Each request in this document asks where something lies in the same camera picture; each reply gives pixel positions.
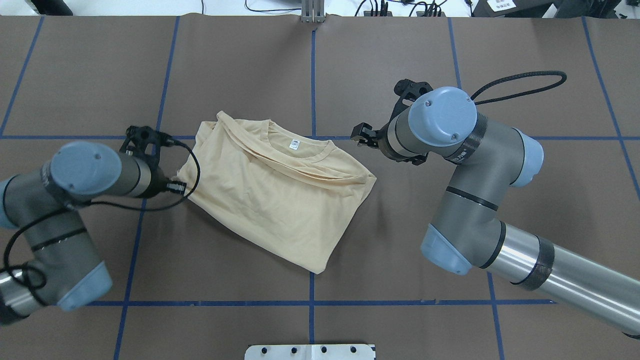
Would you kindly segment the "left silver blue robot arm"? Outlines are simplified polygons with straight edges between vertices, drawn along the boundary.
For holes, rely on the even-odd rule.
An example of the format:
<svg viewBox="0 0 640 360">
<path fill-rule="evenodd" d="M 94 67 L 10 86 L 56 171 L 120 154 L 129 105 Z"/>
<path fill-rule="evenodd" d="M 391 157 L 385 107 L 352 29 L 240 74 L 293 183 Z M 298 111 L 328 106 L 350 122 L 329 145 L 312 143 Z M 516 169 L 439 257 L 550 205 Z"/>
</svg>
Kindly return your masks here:
<svg viewBox="0 0 640 360">
<path fill-rule="evenodd" d="M 100 196 L 186 199 L 188 185 L 169 180 L 156 158 L 93 141 L 62 146 L 39 169 L 1 182 L 1 226 L 14 229 L 1 261 L 1 324 L 47 306 L 71 312 L 110 291 L 112 278 L 79 212 Z"/>
</svg>

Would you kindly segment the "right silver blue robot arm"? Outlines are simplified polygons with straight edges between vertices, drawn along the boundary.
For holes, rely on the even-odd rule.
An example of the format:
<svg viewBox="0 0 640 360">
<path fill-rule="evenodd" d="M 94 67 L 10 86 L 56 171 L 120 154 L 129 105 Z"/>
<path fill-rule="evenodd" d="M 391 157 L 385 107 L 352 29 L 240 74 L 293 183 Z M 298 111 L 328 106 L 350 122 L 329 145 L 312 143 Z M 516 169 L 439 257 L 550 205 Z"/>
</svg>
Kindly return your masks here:
<svg viewBox="0 0 640 360">
<path fill-rule="evenodd" d="M 508 189 L 526 186 L 541 170 L 541 144 L 488 119 L 460 88 L 410 81 L 395 93 L 389 121 L 378 130 L 359 123 L 350 139 L 395 162 L 418 166 L 434 154 L 455 165 L 423 237 L 423 256 L 457 275 L 484 269 L 638 339 L 638 280 L 498 219 Z"/>
</svg>

